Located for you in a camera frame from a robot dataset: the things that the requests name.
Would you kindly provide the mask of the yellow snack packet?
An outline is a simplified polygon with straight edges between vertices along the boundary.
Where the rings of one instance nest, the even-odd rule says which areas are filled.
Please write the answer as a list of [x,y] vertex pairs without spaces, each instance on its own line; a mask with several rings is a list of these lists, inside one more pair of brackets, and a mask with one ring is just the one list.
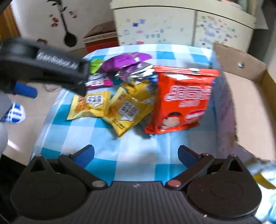
[[107,114],[103,119],[108,122],[121,137],[137,125],[153,109],[151,103],[138,101],[131,97],[123,87],[119,87],[111,98]]
[[72,99],[67,120],[82,117],[104,117],[108,111],[111,92],[90,93],[85,97],[75,95]]

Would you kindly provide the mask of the red noodle snack bag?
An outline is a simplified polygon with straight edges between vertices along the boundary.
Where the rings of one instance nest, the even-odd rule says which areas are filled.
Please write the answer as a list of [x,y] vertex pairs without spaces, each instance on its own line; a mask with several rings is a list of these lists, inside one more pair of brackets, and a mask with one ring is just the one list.
[[164,134],[198,125],[207,109],[218,70],[155,65],[158,87],[147,134]]

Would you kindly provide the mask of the green snack packet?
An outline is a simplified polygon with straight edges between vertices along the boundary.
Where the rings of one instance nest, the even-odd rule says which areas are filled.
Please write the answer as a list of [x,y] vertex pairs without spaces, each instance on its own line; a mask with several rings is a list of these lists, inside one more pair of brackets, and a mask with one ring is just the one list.
[[101,65],[103,64],[103,60],[102,59],[95,59],[95,60],[92,60],[90,62],[90,73],[91,74],[95,74],[99,68],[101,67]]

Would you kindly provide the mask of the pink white snack packet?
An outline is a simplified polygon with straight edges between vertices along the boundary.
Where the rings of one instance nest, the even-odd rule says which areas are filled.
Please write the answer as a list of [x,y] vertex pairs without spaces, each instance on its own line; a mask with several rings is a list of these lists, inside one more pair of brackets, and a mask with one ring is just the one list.
[[112,87],[114,85],[110,76],[106,73],[95,73],[88,77],[85,83],[87,89],[97,89],[103,87]]

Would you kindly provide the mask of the yellow snack bag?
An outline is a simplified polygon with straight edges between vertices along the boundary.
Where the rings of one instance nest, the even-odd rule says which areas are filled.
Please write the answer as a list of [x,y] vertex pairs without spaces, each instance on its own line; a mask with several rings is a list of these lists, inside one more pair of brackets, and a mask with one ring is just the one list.
[[144,81],[139,84],[130,84],[123,82],[120,84],[132,98],[138,101],[144,101],[155,95],[157,84],[155,82]]

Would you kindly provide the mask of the silver foil snack bag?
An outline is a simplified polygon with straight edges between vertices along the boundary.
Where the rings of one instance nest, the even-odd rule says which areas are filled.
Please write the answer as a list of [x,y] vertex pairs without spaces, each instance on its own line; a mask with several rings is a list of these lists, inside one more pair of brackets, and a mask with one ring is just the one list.
[[119,78],[129,84],[139,84],[153,73],[154,66],[152,64],[141,62],[123,67],[115,74],[115,78]]

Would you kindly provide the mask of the purple snack bag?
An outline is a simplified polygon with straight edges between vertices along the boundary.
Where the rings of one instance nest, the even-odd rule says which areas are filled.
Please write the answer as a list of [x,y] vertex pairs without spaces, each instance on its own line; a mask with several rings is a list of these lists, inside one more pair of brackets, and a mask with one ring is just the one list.
[[120,71],[124,67],[144,62],[149,59],[152,59],[152,56],[146,53],[130,52],[120,54],[104,61],[98,72],[106,73]]

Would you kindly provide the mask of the red brown gift box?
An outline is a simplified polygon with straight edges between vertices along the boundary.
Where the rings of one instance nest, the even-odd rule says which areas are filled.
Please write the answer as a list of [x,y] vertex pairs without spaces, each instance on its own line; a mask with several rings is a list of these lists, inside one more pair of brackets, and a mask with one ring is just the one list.
[[101,23],[93,27],[84,37],[83,42],[88,53],[98,49],[119,46],[114,21]]

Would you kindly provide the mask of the cardboard box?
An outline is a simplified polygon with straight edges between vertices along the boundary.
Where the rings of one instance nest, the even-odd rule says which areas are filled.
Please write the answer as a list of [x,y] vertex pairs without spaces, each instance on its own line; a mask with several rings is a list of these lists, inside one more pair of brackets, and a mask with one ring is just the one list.
[[214,44],[211,65],[218,156],[275,162],[275,81],[265,63],[238,49]]

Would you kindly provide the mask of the cream cabinet with stickers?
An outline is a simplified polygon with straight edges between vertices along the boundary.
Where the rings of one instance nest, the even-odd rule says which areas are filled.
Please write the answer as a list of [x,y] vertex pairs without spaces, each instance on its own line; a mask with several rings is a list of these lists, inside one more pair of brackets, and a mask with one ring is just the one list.
[[220,43],[246,52],[256,18],[229,1],[111,1],[120,45]]

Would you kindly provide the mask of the wooden door frame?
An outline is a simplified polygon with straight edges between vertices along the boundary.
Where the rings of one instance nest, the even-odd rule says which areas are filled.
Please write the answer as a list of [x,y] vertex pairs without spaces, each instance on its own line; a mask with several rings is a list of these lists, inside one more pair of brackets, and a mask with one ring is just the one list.
[[12,7],[8,5],[7,8],[4,10],[4,12],[1,14],[1,24],[0,24],[1,42],[6,39],[17,37],[17,36],[21,36],[21,35],[14,19]]

